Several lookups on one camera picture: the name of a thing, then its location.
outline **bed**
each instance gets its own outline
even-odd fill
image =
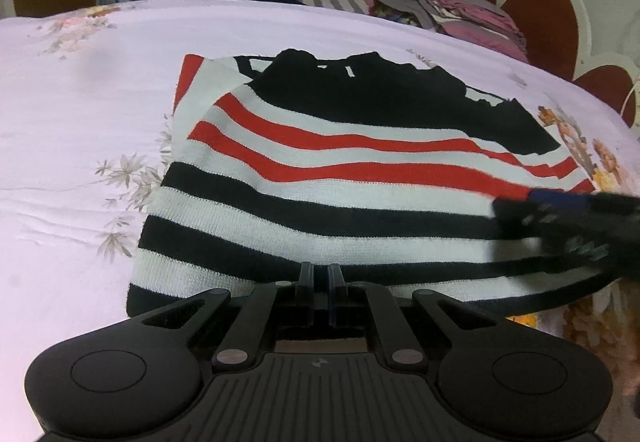
[[[640,148],[620,108],[585,90],[600,86],[587,67],[609,75],[597,58],[581,56],[571,75],[554,76],[535,67],[535,55],[530,66],[355,10],[231,0],[139,1],[0,20],[0,41],[10,44],[0,51],[0,335],[10,340],[0,352],[3,440],[41,433],[22,391],[38,353],[127,317],[146,204],[170,162],[185,55],[272,57],[299,48],[331,59],[375,50],[418,69],[441,66],[468,86],[516,98],[560,145],[575,147],[578,164],[584,138],[603,172],[595,185],[634,189],[640,174]],[[627,125],[635,104],[623,112]],[[609,154],[622,177],[598,162]],[[617,292],[607,289],[601,301]],[[538,321],[548,331],[560,327],[558,311]]]

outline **striped fabric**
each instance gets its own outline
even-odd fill
[[[307,6],[327,9],[338,9],[348,13],[369,14],[369,6],[366,0],[299,0]]]
[[[241,295],[254,282],[295,280],[303,261],[341,263],[348,281],[399,296],[428,287],[504,315],[610,282],[543,258],[538,239],[496,222],[494,197],[593,189],[516,101],[377,54],[319,61],[288,50],[222,63],[251,81],[212,95],[221,71],[211,60],[183,66],[176,115],[198,96],[212,106],[155,195],[131,315],[211,287]]]

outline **white floral bed sheet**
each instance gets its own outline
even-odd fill
[[[126,318],[146,205],[170,161],[186,54],[275,56],[293,47],[342,58],[377,50],[419,68],[438,64],[468,85],[519,99],[604,189],[638,187],[638,143],[588,93],[491,50],[366,15],[153,0],[0,20],[0,44],[3,441],[41,434],[23,392],[38,353]]]

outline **headboard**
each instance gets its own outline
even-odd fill
[[[640,125],[639,69],[615,52],[591,55],[591,23],[582,0],[488,0],[501,7],[527,40],[532,65],[573,82]]]

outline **knit fabric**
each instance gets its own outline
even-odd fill
[[[154,196],[130,315],[212,287],[242,295],[256,282],[295,281],[305,261],[340,263],[347,281],[398,296],[427,287],[504,315],[610,282],[542,257],[537,239],[495,220],[498,196],[593,189],[517,101],[376,53],[318,60],[285,50],[220,64],[249,81],[216,94],[207,88],[224,83],[211,60],[183,66],[177,113],[188,100],[211,106]]]

